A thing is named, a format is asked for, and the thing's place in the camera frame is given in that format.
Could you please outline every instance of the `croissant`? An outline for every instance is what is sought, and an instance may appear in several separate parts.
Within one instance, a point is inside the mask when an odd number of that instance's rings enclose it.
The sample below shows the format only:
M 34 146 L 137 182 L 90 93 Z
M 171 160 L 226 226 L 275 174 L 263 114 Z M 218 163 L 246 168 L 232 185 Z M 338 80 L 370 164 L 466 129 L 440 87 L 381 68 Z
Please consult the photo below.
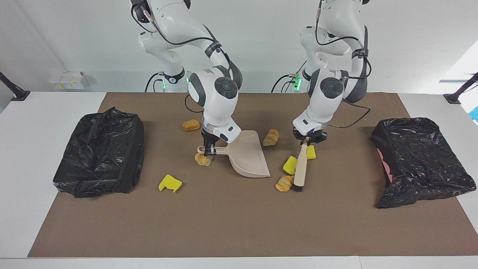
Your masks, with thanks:
M 278 140 L 279 140 L 279 132 L 275 129 L 271 129 L 269 133 L 267 133 L 267 136 L 262 142 L 262 144 L 264 146 L 275 146 Z
M 212 156 L 204 156 L 204 154 L 196 154 L 194 156 L 194 160 L 196 160 L 197 164 L 201 166 L 210 166 L 212 162 L 213 157 Z
M 294 184 L 293 176 L 282 176 L 279 182 L 275 185 L 275 188 L 281 192 L 287 192 L 291 189 L 292 184 Z

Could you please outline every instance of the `brush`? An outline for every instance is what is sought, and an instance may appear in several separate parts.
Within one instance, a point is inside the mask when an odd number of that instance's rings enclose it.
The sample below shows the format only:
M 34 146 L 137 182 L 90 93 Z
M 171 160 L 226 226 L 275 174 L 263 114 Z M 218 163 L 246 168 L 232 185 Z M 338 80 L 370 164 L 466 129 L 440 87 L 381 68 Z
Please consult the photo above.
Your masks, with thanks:
M 295 169 L 294 185 L 292 190 L 302 192 L 305 185 L 305 173 L 307 172 L 307 147 L 310 137 L 307 137 L 301 145 L 299 157 L 297 158 L 297 168 Z

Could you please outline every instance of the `brush bristles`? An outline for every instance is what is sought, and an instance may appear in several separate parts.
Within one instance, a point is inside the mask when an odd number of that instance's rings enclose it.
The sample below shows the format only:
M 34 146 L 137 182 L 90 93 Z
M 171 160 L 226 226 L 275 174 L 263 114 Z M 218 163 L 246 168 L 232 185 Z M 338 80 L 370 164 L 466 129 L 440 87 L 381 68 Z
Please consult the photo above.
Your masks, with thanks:
M 302 192 L 302 187 L 292 185 L 292 190 L 295 192 Z

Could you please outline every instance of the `white table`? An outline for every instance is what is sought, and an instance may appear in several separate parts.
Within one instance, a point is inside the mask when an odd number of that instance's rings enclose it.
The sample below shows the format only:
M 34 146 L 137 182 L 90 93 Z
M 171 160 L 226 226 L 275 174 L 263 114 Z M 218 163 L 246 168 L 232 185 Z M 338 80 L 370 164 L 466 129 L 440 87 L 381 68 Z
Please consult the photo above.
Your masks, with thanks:
M 0 268 L 478 268 L 478 257 L 26 258 L 57 194 L 52 178 L 78 120 L 105 93 L 33 92 L 0 114 Z M 440 95 L 401 94 L 412 117 L 434 120 L 478 179 L 478 126 Z M 478 230 L 478 192 L 458 197 Z

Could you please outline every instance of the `dustpan handle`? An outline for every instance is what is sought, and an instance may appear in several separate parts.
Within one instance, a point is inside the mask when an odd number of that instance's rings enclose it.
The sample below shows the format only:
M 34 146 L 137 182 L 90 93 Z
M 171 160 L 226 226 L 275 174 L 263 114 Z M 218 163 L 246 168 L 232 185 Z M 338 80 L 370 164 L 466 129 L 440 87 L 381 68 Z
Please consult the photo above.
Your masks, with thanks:
M 214 147 L 214 149 L 216 149 L 216 154 L 217 155 L 227 155 L 227 147 L 219 147 L 219 146 L 216 146 Z M 200 154 L 204 154 L 206 152 L 206 148 L 204 146 L 200 146 L 197 148 L 197 152 L 200 153 Z

